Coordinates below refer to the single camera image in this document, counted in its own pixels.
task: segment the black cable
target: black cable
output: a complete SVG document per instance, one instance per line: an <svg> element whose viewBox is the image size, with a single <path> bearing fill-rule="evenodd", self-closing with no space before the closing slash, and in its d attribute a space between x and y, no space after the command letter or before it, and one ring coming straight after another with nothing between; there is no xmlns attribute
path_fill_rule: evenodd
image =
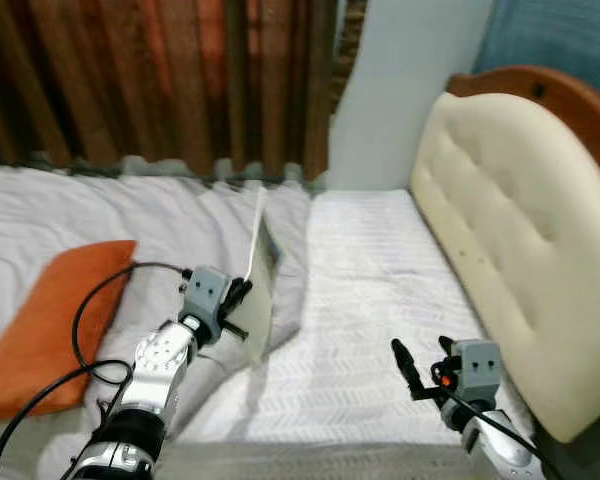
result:
<svg viewBox="0 0 600 480"><path fill-rule="evenodd" d="M82 318L82 314L84 313L84 310L87 308L87 305L89 304L89 302L91 301L91 299L100 291L102 290L104 287L106 287L109 283L111 283L112 281L114 281L116 278L119 278L123 275L127 275L130 274L131 272L133 272L136 268L146 268L146 267L158 267L158 268L166 268L168 270L173 270L177 273L179 273L180 275L183 275L186 271L186 269L184 268L180 268L180 267L176 267L175 265L171 265L168 263L163 263L163 262L134 262L131 265L129 265L128 267L123 268L122 270L117 271L116 273L108 276L107 278L105 278L104 280L102 280L100 283L98 283L98 285L96 285L88 294L86 297L84 297L84 300L82 300L82 303L80 304L80 306L78 307L78 310L76 311L76 315L73 318L73 324L71 326L71 344L73 346L73 353L76 357L76 359L78 360L78 363L82 366L82 367L86 367L88 365L87 361L84 359L84 356L82 355L82 351L80 350L80 345L78 342L78 333L79 333L79 327L80 327L80 320ZM108 384L108 385L118 385L118 382L114 381L114 380L110 380L107 377L99 374L96 371L92 371L91 372L92 375L97 378L98 380Z"/></svg>
<svg viewBox="0 0 600 480"><path fill-rule="evenodd" d="M560 475L560 472L558 472L558 469L547 459L547 457L545 457L542 453L540 453L540 451L536 447L534 447L532 444L527 442L524 438L522 438L516 432L505 427L504 425L500 425L495 420L487 417L482 412L480 412L480 410L477 410L476 408L474 408L473 405L471 405L470 403L465 402L462 398L460 398L458 395L456 395L455 392L452 392L448 388L440 386L440 390L442 390L442 392L444 392L446 395L448 395L449 398L452 398L458 404L462 405L464 408L469 409L471 411L471 413L473 413L480 420L482 420L485 423L488 423L489 425L491 425L493 428L495 428L499 432L504 433L507 437L512 438L513 440L518 442L520 445L522 445L524 448L529 450L535 457L538 458L538 460L540 460L541 463L543 463L547 467L549 467L549 470L551 470L551 473L553 473L555 475L557 480L564 480L564 477L562 475Z"/></svg>
<svg viewBox="0 0 600 480"><path fill-rule="evenodd" d="M118 361L120 361L126 365L129 365L126 362L124 362L123 360L118 360ZM100 424L96 427L96 429L93 432L91 432L92 437L94 435L96 435L98 433L98 431L104 426L105 421L111 414L111 411L113 410L114 405L116 405L116 402L118 401L118 397L120 395L122 395L124 388L127 386L127 383L129 383L130 380L131 380L131 378L128 378L128 379L125 378L124 381L122 381L120 383L120 386L118 387L118 390L116 391L116 394L113 396L111 401L107 402L102 399L96 399L96 404L98 405L98 410L100 410ZM80 453L78 453L78 455L76 455L75 457L72 457L71 465L69 465L69 468L67 469L66 472L64 472L64 474L62 475L62 477L60 477L59 480L67 480L67 478L69 478L69 474L73 471L73 467L75 466L74 459L78 459L78 458L82 457L82 454L89 446L89 443L90 442L87 442L85 444L85 446L82 447L82 450L80 450Z"/></svg>
<svg viewBox="0 0 600 480"><path fill-rule="evenodd" d="M22 407L18 413L16 413L14 415L14 417L11 419L11 421L8 423L8 425L6 426L6 428L0 435L0 458L2 457L2 452L4 451L4 448L7 445L9 438L15 431L18 424L28 415L28 413L31 410L33 410L33 408L35 408L35 406L44 397L49 395L56 388L60 387L64 383L68 382L69 380L73 380L74 378L76 378L80 375L83 375L85 373L93 372L97 368L103 367L106 365L119 365L126 369L127 374L125 375L124 379L121 380L120 382L118 382L118 385L120 386L120 390L122 388L124 388L124 386L127 384L127 382L129 382L129 380L131 380L131 377L133 375L133 370L126 362L123 362L122 360L101 360L99 362L94 362L92 364L82 366L80 368L77 368L77 369L67 373L66 375L60 377L58 380L47 385L45 388L43 388L38 393L36 393L34 395L34 397L31 400L29 400L29 402L24 407Z"/></svg>

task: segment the white wall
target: white wall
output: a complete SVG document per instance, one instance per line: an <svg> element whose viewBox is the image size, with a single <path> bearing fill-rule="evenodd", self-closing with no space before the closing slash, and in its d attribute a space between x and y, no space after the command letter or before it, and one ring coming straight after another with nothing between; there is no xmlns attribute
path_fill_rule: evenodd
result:
<svg viewBox="0 0 600 480"><path fill-rule="evenodd" d="M326 185L400 188L429 109L467 72L492 0L370 0L356 67L333 118Z"/></svg>

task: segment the wooden headboard frame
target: wooden headboard frame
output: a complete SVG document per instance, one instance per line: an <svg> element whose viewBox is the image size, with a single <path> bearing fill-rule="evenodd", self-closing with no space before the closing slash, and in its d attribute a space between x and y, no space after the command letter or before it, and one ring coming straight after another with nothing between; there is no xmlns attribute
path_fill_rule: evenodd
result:
<svg viewBox="0 0 600 480"><path fill-rule="evenodd" d="M560 118L600 167L600 94L578 79L545 67L511 66L454 75L447 91L457 97L508 93L531 100Z"/></svg>

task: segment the wire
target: wire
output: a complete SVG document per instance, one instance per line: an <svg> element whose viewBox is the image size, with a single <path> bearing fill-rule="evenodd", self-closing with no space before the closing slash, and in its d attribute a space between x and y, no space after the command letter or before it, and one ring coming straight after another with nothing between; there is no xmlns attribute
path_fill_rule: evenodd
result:
<svg viewBox="0 0 600 480"><path fill-rule="evenodd" d="M99 362L94 362L92 364L82 366L80 368L77 368L77 369L67 373L66 375L60 377L55 382L47 385L42 390L40 390L38 393L36 393L33 396L33 398L31 400L29 400L29 402L24 407L22 407L18 413L16 413L14 415L14 417L11 419L9 424L6 426L6 428L0 435L0 458L2 457L2 453L4 451L5 446L7 445L7 442L9 441L9 438L15 431L18 424L29 414L29 412L31 410L33 410L35 408L35 406L44 397L49 395L56 388L65 384L69 380L73 380L74 378L79 377L80 375L83 375L85 373L93 372L97 368L103 367L106 365L119 365L119 366L122 366L125 368L125 370L127 371L127 374L125 375L123 380L118 382L120 390L122 388L124 388L124 386L127 384L127 382L129 382L129 380L131 380L131 376L133 375L133 370L126 362L123 362L122 360L101 360Z"/></svg>
<svg viewBox="0 0 600 480"><path fill-rule="evenodd" d="M204 353L198 353L196 355L196 358L202 358L204 360L209 360L210 362L215 363L218 367L220 367L220 370L222 370L222 373L224 373L225 375L229 375L229 369L224 365L224 363L222 363L220 360L216 360L213 357L210 357L209 355L205 355Z"/></svg>
<svg viewBox="0 0 600 480"><path fill-rule="evenodd" d="M176 267L175 265L171 265L171 264L163 263L163 262L134 262L131 265L129 265L128 267L125 267L122 270L117 271L116 273L108 276L107 278L102 280L100 283L98 283L87 294L87 296L84 297L84 300L82 300L82 303L80 303L80 306L78 307L78 310L76 311L76 315L75 315L75 317L73 317L73 324L71 325L71 344L73 346L73 354L75 355L76 359L78 360L78 363L82 367L86 367L88 365L88 363L84 359L84 356L82 355L82 351L80 350L80 344L78 341L78 333L80 330L80 320L82 319L82 314L84 313L84 310L87 308L87 305L89 304L91 299L100 290L102 290L104 287L106 287L109 283L113 282L115 279L122 277L123 275L130 274L136 268L147 268L147 267L165 268L167 270L173 270L175 272L178 272L181 275L184 274L184 272L185 272L184 268ZM101 382L104 382L108 385L118 385L119 384L119 382L116 382L115 380L110 380L107 377L99 374L96 371L92 371L91 374L93 375L93 377L97 378Z"/></svg>
<svg viewBox="0 0 600 480"><path fill-rule="evenodd" d="M487 417L482 412L480 412L480 410L477 410L476 408L474 408L473 405L464 401L462 398L460 398L458 395L456 395L455 392L452 392L448 388L440 386L440 390L442 390L442 392L444 392L450 398L455 400L456 403L462 405L464 408L469 409L471 411L471 413L473 413L480 420L491 425L493 428L495 428L499 432L504 433L507 437L512 438L513 440L518 442L520 445L522 445L524 448L529 450L535 457L538 458L538 460L540 460L540 462L544 463L547 467L549 467L549 470L551 470L551 473L553 473L555 475L557 480L564 480L564 477L562 475L560 475L560 472L558 472L558 469L547 459L547 457L545 457L542 453L540 453L540 451L536 447L534 447L531 443L527 442L524 438L522 438L516 432L512 431L510 428L505 427L504 425L499 424L495 420Z"/></svg>

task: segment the blue fabric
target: blue fabric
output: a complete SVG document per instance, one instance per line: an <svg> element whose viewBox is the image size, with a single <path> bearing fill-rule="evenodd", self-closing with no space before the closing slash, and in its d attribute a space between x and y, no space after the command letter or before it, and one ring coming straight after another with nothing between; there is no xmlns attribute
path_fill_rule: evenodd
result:
<svg viewBox="0 0 600 480"><path fill-rule="evenodd" d="M555 68L600 92L600 0L496 0L474 71L513 64Z"/></svg>

